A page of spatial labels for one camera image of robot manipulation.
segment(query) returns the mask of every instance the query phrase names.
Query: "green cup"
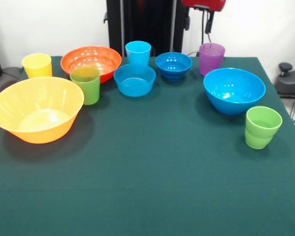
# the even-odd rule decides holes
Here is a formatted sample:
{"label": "green cup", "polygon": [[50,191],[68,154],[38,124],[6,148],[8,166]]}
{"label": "green cup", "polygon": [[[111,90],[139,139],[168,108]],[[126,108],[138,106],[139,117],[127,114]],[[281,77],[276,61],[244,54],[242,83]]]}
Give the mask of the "green cup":
{"label": "green cup", "polygon": [[269,107],[252,107],[246,114],[245,138],[248,146],[263,149],[282,125],[282,117]]}
{"label": "green cup", "polygon": [[84,105],[92,105],[99,100],[100,74],[97,69],[79,67],[71,72],[70,79],[82,89]]}

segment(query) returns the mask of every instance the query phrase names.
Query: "cup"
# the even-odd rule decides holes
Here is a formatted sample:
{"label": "cup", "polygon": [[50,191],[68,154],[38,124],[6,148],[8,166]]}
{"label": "cup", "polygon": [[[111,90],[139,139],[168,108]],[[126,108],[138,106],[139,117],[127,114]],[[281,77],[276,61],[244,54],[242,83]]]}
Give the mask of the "cup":
{"label": "cup", "polygon": [[207,73],[221,67],[225,48],[217,43],[205,43],[200,46],[199,72],[205,76]]}
{"label": "cup", "polygon": [[99,100],[99,71],[93,67],[79,67],[70,74],[70,79],[83,91],[84,105],[92,105]]}
{"label": "cup", "polygon": [[282,117],[269,107],[252,107],[246,114],[245,138],[248,146],[263,149],[282,125]]}
{"label": "cup", "polygon": [[144,41],[132,41],[125,46],[129,63],[148,66],[151,45]]}
{"label": "cup", "polygon": [[22,59],[28,78],[52,76],[51,57],[44,53],[30,54]]}

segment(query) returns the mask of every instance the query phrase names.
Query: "plastic bowl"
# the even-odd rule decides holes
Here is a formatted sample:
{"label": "plastic bowl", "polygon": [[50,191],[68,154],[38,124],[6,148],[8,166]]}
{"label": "plastic bowl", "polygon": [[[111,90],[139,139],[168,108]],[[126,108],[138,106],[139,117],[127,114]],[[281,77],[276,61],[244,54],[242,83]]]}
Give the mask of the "plastic bowl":
{"label": "plastic bowl", "polygon": [[112,78],[121,64],[121,56],[114,49],[102,46],[87,46],[75,49],[61,59],[61,68],[70,75],[78,67],[90,66],[99,70],[100,83]]}
{"label": "plastic bowl", "polygon": [[69,131],[83,100],[82,90],[69,80],[23,80],[0,93],[0,127],[28,143],[49,143]]}
{"label": "plastic bowl", "polygon": [[182,53],[163,53],[155,61],[161,75],[168,81],[178,81],[192,66],[190,57]]}
{"label": "plastic bowl", "polygon": [[259,77],[240,69],[213,70],[205,76],[203,83],[212,105],[227,115],[248,111],[266,92]]}
{"label": "plastic bowl", "polygon": [[129,97],[140,97],[149,93],[155,77],[156,73],[151,67],[140,64],[123,65],[114,73],[119,91]]}

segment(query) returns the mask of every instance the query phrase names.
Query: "light blue bowl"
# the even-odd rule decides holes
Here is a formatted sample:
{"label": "light blue bowl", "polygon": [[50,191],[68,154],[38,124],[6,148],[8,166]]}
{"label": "light blue bowl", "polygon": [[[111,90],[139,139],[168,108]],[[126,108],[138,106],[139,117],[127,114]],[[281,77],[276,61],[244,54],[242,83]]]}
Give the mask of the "light blue bowl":
{"label": "light blue bowl", "polygon": [[248,111],[266,92],[259,77],[240,69],[213,70],[205,76],[203,83],[212,105],[227,115]]}
{"label": "light blue bowl", "polygon": [[163,53],[155,61],[161,75],[168,81],[178,81],[192,66],[190,57],[182,53]]}
{"label": "light blue bowl", "polygon": [[156,73],[141,64],[127,64],[119,67],[114,79],[119,91],[129,97],[140,97],[149,93],[153,87]]}

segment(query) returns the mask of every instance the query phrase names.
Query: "orange bowl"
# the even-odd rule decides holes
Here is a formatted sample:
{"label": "orange bowl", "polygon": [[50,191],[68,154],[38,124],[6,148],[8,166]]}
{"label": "orange bowl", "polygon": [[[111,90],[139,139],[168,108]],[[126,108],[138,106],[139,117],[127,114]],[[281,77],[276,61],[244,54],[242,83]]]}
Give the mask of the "orange bowl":
{"label": "orange bowl", "polygon": [[106,82],[114,75],[121,64],[121,56],[114,49],[103,46],[77,48],[64,55],[61,68],[70,75],[78,67],[90,66],[99,70],[100,83]]}

